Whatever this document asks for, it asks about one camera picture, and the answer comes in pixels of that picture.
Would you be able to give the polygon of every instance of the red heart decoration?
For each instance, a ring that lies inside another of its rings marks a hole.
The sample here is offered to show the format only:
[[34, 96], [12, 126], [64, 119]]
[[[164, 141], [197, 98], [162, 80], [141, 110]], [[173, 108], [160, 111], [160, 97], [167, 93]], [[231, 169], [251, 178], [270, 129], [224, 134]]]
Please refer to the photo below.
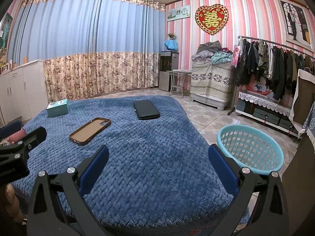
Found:
[[196, 22], [208, 34], [214, 35], [223, 28], [229, 19], [229, 12], [221, 4], [201, 6], [196, 11]]

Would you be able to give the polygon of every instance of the metal screw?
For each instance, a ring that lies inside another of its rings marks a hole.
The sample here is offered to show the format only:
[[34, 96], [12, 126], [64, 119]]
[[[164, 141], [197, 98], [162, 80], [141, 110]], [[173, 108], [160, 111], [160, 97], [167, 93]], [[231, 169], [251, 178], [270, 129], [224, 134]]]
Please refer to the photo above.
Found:
[[45, 171], [43, 171], [43, 170], [38, 172], [38, 175], [39, 175], [40, 177], [44, 176], [45, 174], [46, 174], [46, 173], [45, 173]]
[[273, 177], [278, 177], [278, 176], [279, 176], [278, 172], [276, 172], [276, 171], [271, 172], [271, 175], [272, 175]]
[[69, 174], [73, 174], [75, 171], [76, 171], [76, 168], [74, 168], [74, 167], [70, 167], [67, 169], [67, 173], [69, 173]]
[[246, 167], [243, 167], [243, 168], [242, 168], [242, 172], [243, 172], [244, 174], [249, 174], [249, 173], [250, 173], [250, 169], [249, 169], [249, 168], [246, 168]]

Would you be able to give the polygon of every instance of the laundry basket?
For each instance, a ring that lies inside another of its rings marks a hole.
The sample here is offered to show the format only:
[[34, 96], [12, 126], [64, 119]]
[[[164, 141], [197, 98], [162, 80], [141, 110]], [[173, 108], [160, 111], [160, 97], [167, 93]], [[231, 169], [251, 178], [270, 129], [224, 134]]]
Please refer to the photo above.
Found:
[[240, 167], [250, 167], [256, 174], [279, 171], [284, 162], [281, 147], [266, 133], [250, 126], [234, 124], [220, 129], [218, 147]]

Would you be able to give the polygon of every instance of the clothes rack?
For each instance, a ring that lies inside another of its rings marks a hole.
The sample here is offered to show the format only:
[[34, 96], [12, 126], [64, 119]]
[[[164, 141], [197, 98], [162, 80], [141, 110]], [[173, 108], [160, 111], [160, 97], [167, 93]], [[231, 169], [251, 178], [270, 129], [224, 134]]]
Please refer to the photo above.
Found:
[[[315, 60], [315, 57], [310, 56], [309, 54], [307, 54], [307, 53], [305, 53], [305, 52], [302, 52], [302, 51], [300, 51], [300, 50], [294, 49], [294, 48], [292, 48], [292, 47], [290, 47], [290, 46], [287, 46], [287, 45], [284, 45], [284, 44], [281, 44], [281, 43], [278, 43], [278, 42], [272, 42], [272, 41], [268, 41], [268, 40], [264, 40], [264, 39], [259, 39], [259, 38], [256, 38], [256, 37], [242, 36], [242, 35], [239, 35], [239, 36], [238, 36], [238, 39], [239, 39], [238, 45], [240, 45], [242, 39], [251, 39], [251, 40], [257, 40], [257, 41], [263, 41], [263, 42], [267, 42], [267, 43], [272, 43], [272, 44], [275, 44], [275, 45], [279, 45], [279, 46], [288, 48], [288, 49], [290, 49], [290, 50], [294, 50], [294, 51], [299, 52], [299, 53], [301, 53], [301, 54], [305, 54], [305, 55], [307, 55], [307, 56], [309, 56], [309, 57], [311, 57], [312, 59]], [[233, 95], [233, 99], [232, 99], [232, 102], [233, 102], [233, 103], [232, 103], [232, 107], [231, 107], [231, 109], [229, 110], [229, 112], [227, 113], [227, 115], [230, 115], [232, 112], [235, 111], [234, 103], [235, 103], [236, 90], [237, 90], [237, 86], [235, 86], [235, 90], [234, 90], [234, 95]]]

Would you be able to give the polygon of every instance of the blue bedspread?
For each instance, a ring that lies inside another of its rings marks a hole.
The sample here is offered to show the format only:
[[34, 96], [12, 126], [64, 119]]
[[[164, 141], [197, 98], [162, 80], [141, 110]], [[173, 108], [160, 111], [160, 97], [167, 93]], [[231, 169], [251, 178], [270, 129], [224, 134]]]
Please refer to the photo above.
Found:
[[[149, 99], [161, 113], [155, 120], [138, 120], [136, 100]], [[13, 183], [29, 201], [40, 170], [50, 174], [77, 166], [105, 144], [108, 164], [85, 200], [106, 227], [126, 235], [188, 235], [212, 226], [232, 196], [225, 191], [208, 160], [208, 144], [187, 118], [181, 105], [168, 96], [139, 96], [70, 101], [66, 115], [47, 118], [42, 111], [25, 125], [47, 130], [46, 140], [29, 153], [30, 175]], [[86, 146], [69, 134], [95, 117], [112, 120]], [[64, 195], [61, 203], [71, 211]], [[247, 222], [248, 210], [241, 223]]]

